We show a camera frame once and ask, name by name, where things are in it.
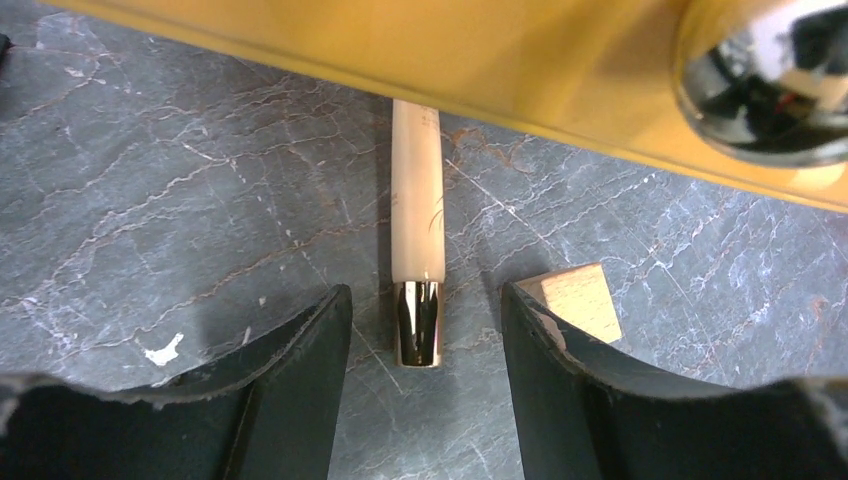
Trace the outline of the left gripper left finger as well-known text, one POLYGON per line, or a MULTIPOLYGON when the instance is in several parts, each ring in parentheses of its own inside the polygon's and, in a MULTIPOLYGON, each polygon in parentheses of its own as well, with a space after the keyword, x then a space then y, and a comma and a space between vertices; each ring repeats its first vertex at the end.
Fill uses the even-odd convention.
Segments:
POLYGON ((1 378, 5 479, 323 479, 352 331, 349 287, 162 386, 1 378))

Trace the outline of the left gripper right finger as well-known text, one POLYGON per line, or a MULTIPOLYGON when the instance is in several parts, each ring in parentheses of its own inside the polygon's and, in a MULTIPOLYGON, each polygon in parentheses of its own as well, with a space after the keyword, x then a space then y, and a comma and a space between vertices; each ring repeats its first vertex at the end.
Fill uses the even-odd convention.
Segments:
POLYGON ((528 479, 843 479, 847 382, 735 389, 627 355, 514 284, 501 322, 528 479))

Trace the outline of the wooden handled makeup tool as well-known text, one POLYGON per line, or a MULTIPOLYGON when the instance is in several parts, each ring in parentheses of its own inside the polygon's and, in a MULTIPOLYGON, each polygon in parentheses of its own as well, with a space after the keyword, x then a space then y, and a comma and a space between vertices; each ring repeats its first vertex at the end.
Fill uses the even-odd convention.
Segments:
POLYGON ((392 104, 390 247, 397 363, 442 364, 445 210, 439 112, 392 104))

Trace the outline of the small wooden cube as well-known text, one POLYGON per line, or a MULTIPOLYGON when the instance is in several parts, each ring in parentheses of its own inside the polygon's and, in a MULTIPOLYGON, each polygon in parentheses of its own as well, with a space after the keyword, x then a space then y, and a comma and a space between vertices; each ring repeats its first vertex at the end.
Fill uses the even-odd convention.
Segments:
POLYGON ((609 344, 622 338, 600 263, 551 271, 517 285, 556 316, 598 340, 609 344))

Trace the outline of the yellow drawer metal knob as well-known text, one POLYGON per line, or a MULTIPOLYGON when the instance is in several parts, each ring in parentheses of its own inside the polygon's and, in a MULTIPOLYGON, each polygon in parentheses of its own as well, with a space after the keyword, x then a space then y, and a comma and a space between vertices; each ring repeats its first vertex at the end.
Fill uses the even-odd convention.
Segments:
POLYGON ((778 168, 847 159, 844 1, 691 1, 672 80, 688 124, 725 155, 778 168))

